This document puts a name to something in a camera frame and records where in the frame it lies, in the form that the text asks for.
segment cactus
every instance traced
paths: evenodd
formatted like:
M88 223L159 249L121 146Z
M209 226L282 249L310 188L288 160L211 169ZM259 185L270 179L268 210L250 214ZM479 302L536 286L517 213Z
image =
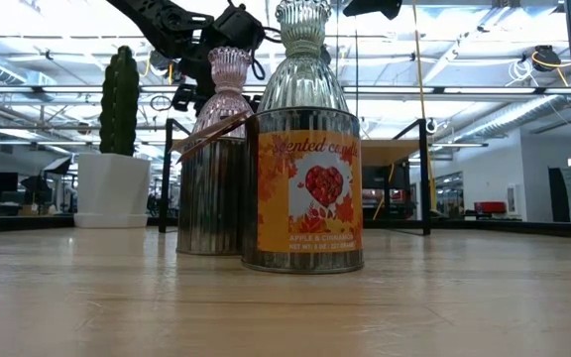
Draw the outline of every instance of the cactus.
M100 152L134 155L138 115L138 69L127 46L118 49L105 69L100 101Z

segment white planter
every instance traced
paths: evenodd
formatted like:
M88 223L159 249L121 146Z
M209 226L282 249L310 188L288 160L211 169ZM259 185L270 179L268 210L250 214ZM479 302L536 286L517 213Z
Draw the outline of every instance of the white planter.
M116 154L80 154L76 227L147 226L150 165Z

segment orange label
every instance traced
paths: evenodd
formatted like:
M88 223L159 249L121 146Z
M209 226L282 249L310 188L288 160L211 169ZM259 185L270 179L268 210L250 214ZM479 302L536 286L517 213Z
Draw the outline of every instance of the orange label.
M360 161L360 141L348 134L308 130L260 134L259 250L360 250Z

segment glass vase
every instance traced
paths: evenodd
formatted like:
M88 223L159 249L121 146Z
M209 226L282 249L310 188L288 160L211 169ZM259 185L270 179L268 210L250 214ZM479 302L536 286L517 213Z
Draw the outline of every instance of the glass vase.
M277 20L285 60L271 77L259 112L302 106L349 111L336 76L320 57L330 15L326 0L282 0L279 4Z
M204 104L193 133L203 130L221 119L231 115L248 111L250 116L253 109L242 97L246 73L251 64L250 54L239 49L222 47L212 50L208 54L211 63L211 74L215 82L215 95ZM227 137L244 138L243 126L226 134Z

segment table surface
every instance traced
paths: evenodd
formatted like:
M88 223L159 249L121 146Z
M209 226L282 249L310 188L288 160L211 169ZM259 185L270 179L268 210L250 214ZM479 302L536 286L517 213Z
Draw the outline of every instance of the table surface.
M369 230L364 270L333 276L175 245L0 233L0 356L571 357L571 239Z

